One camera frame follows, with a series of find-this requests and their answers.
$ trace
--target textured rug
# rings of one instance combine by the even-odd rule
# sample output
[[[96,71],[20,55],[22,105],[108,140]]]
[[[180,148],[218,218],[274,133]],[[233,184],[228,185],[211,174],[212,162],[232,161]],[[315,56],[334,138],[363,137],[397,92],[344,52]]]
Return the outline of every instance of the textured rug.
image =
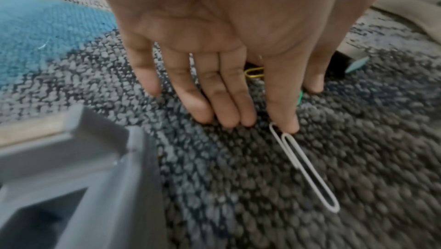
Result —
[[[155,51],[147,96],[104,0],[0,0],[0,123],[83,103],[158,143],[170,248],[441,248],[441,46],[369,10],[347,36],[371,55],[305,95],[295,137],[335,192],[327,211],[268,130],[195,123]]]

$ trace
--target paper clip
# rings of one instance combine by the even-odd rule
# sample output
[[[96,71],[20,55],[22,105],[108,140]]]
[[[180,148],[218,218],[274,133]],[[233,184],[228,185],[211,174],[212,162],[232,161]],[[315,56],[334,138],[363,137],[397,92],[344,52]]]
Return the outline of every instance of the paper clip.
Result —
[[[260,79],[265,75],[263,73],[263,67],[250,68],[244,71],[245,77],[248,79]]]
[[[320,199],[322,204],[329,211],[331,211],[333,213],[338,213],[340,211],[340,204],[339,204],[337,198],[335,197],[334,193],[332,193],[332,191],[329,189],[329,187],[326,185],[326,183],[323,181],[323,179],[320,177],[320,175],[317,173],[316,169],[311,164],[310,160],[305,155],[303,150],[300,148],[299,144],[295,141],[293,136],[291,136],[290,134],[287,134],[287,133],[283,133],[282,134],[282,138],[280,138],[279,135],[277,134],[277,132],[274,130],[274,126],[275,126],[274,122],[271,122],[270,123],[270,131],[274,135],[274,137],[276,138],[276,140],[279,143],[279,145],[282,147],[282,149],[285,152],[285,154],[288,156],[288,158],[291,161],[291,163],[293,164],[293,166],[297,170],[300,169],[300,171],[302,172],[303,176],[306,178],[306,180],[308,181],[309,185],[312,187],[312,189],[314,190],[314,192],[316,193],[316,195],[318,196],[318,198]],[[328,201],[324,198],[322,192],[318,189],[317,185],[315,185],[314,181],[311,179],[309,174],[306,172],[306,170],[303,167],[303,165],[301,164],[301,162],[297,159],[297,156],[292,151],[292,149],[291,149],[290,145],[288,144],[288,142],[291,143],[291,145],[294,147],[296,152],[302,157],[303,161],[309,167],[309,169],[311,170],[312,174],[315,176],[317,181],[321,184],[323,189],[328,193],[328,196],[331,198],[331,200],[332,200],[332,202],[334,204],[333,206],[330,205],[328,203]]]

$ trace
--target dark opening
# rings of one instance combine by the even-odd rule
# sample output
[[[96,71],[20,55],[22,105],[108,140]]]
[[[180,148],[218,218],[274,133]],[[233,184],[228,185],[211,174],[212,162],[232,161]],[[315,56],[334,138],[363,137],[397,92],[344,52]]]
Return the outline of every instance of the dark opening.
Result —
[[[17,211],[0,231],[1,249],[54,249],[86,189]]]

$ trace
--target skin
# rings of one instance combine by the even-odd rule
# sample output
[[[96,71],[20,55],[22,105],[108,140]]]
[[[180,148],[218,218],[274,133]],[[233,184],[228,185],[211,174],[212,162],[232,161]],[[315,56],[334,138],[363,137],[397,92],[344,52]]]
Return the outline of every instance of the skin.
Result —
[[[169,79],[200,123],[227,128],[256,121],[243,75],[246,59],[265,66],[266,106],[282,131],[295,133],[301,87],[323,90],[329,60],[375,0],[107,0],[128,60],[144,90],[157,96],[158,42]],[[198,80],[190,75],[193,54]]]

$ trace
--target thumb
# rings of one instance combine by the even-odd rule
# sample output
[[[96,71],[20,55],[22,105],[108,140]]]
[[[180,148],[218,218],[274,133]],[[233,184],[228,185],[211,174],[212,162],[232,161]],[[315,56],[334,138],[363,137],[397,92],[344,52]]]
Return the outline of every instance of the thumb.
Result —
[[[311,49],[299,45],[264,57],[266,109],[279,129],[289,134],[300,128],[296,109]]]

